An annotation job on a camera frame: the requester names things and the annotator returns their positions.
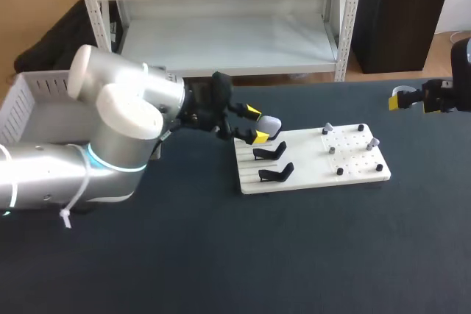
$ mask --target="white board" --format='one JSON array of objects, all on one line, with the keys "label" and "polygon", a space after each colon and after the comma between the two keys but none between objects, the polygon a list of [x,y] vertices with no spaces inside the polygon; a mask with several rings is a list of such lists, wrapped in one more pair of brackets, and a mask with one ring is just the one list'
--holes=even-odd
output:
[{"label": "white board", "polygon": [[[363,132],[358,131],[358,125],[335,126],[327,135],[322,134],[323,128],[291,130],[281,132],[274,141],[252,146],[234,139],[242,193],[271,193],[389,180],[391,171],[380,146],[366,150],[373,135],[366,124]],[[278,161],[255,161],[253,149],[274,151],[283,141],[287,148]],[[335,154],[329,154],[330,147],[335,147]],[[260,181],[259,170],[281,172],[290,162],[294,164],[294,171],[286,182]],[[383,165],[380,172],[376,171],[378,164]],[[337,175],[338,168],[344,169],[343,175]]]}]

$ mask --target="black table surface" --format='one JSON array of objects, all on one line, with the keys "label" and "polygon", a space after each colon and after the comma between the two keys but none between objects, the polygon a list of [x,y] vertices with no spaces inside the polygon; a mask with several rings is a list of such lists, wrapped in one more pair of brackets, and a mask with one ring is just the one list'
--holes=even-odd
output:
[{"label": "black table surface", "polygon": [[129,200],[0,219],[2,313],[471,313],[471,115],[396,85],[236,88],[285,130],[369,124],[388,182],[242,196],[232,143],[179,132]]}]

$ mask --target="black object on shelf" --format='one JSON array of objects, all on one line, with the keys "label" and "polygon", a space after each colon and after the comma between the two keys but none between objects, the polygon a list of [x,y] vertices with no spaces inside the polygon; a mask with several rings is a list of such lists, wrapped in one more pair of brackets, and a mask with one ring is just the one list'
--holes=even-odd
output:
[{"label": "black object on shelf", "polygon": [[253,155],[255,160],[272,160],[278,161],[281,156],[283,156],[286,150],[286,142],[283,141],[278,145],[277,149],[274,151],[265,150],[265,149],[253,149]]},{"label": "black object on shelf", "polygon": [[285,169],[282,172],[269,171],[268,169],[261,169],[258,171],[258,176],[260,177],[260,182],[286,182],[291,173],[294,171],[293,162],[290,162],[286,165]]},{"label": "black object on shelf", "polygon": [[445,0],[359,0],[352,48],[365,74],[420,71]]}]

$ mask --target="white plastic crate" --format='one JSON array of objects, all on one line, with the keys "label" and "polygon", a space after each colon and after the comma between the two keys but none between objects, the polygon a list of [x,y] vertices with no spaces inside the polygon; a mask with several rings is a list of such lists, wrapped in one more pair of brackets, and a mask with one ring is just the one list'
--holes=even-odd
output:
[{"label": "white plastic crate", "polygon": [[[327,135],[322,134],[322,128],[281,132],[276,140],[261,145],[250,146],[235,139],[242,193],[271,193],[389,180],[391,171],[379,147],[366,150],[373,138],[372,132],[366,124],[359,132],[358,125],[334,126]],[[283,141],[287,147],[278,161],[255,160],[253,149],[274,151]],[[329,154],[330,147],[336,149],[335,154]],[[259,170],[281,172],[290,162],[294,164],[294,171],[286,182],[260,181]],[[376,171],[378,164],[383,165],[382,171]],[[341,176],[336,173],[338,168],[344,170]]]},{"label": "white plastic crate", "polygon": [[68,71],[17,75],[0,110],[0,143],[88,141],[96,111],[67,95],[67,79]]}]

